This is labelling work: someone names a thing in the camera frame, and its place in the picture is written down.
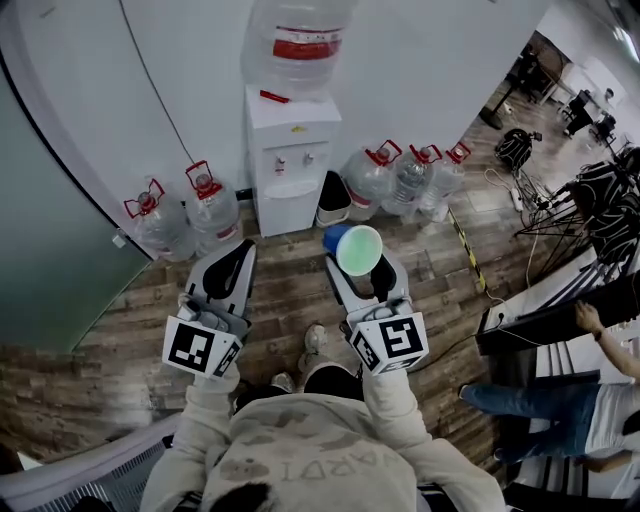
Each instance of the blue cup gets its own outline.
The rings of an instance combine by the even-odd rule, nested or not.
[[[336,256],[338,252],[338,243],[342,236],[349,231],[353,226],[347,224],[336,224],[329,226],[324,232],[324,238],[322,239],[322,245],[331,254]]]

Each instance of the water cooler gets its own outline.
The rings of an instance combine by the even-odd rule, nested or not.
[[[342,118],[332,99],[280,103],[247,87],[247,142],[263,237],[310,228]]]

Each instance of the person's arm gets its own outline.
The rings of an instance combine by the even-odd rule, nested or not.
[[[196,377],[193,386],[189,386],[187,406],[173,437],[173,447],[151,471],[141,511],[172,511],[181,496],[204,490],[205,458],[216,460],[229,446],[229,393],[239,380],[233,363],[222,379]]]
[[[585,331],[593,334],[604,355],[621,373],[634,379],[640,379],[640,360],[633,357],[620,346],[600,322],[598,311],[590,304],[576,304],[576,323]]]
[[[612,469],[619,468],[620,466],[626,466],[633,460],[633,454],[629,451],[621,451],[610,457],[604,459],[592,459],[585,457],[579,459],[579,463],[593,473],[606,473]]]
[[[427,432],[406,371],[375,377],[365,371],[363,390],[380,440],[413,466],[419,483],[438,484],[459,512],[505,509],[495,478]]]

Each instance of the large water bottle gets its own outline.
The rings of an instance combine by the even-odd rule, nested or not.
[[[369,220],[391,195],[395,178],[389,167],[401,154],[398,145],[388,140],[375,153],[365,149],[349,159],[341,174],[351,196],[351,220]]]
[[[464,168],[462,162],[471,155],[471,150],[462,142],[445,152],[441,161],[433,166],[433,178],[420,199],[420,211],[434,222],[442,222],[449,209],[449,196],[462,185]]]
[[[140,194],[137,201],[125,201],[124,207],[136,222],[134,237],[142,245],[168,261],[184,261],[193,256],[195,241],[184,208],[165,195],[155,179],[148,192]]]
[[[256,0],[242,50],[245,82],[322,100],[357,0]]]
[[[433,162],[442,159],[442,153],[435,146],[425,146],[411,150],[398,159],[393,170],[396,175],[395,188],[390,198],[382,202],[382,208],[393,215],[409,215],[415,211],[417,201],[422,196],[433,175]]]
[[[202,258],[242,237],[240,208],[233,189],[213,177],[205,160],[186,174],[195,191],[187,200],[187,215],[196,236],[196,254]]]

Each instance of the yellow and black tape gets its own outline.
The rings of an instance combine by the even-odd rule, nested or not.
[[[451,211],[451,209],[449,209],[449,214],[447,215],[447,217],[449,217],[449,222],[453,224],[453,227],[457,231],[458,237],[462,242],[462,246],[464,247],[464,250],[467,251],[467,254],[469,255],[469,261],[471,262],[471,266],[473,267],[473,270],[476,271],[476,274],[478,274],[480,285],[482,286],[482,289],[486,292],[488,290],[487,280],[482,275],[482,271],[480,270],[480,266],[478,265],[478,260],[476,260],[476,257],[473,254],[473,251],[471,250],[471,246],[467,241],[467,235],[464,234],[464,230],[462,229],[462,227],[460,227],[460,224],[458,223],[458,219],[456,219],[455,215],[453,215],[453,212]]]

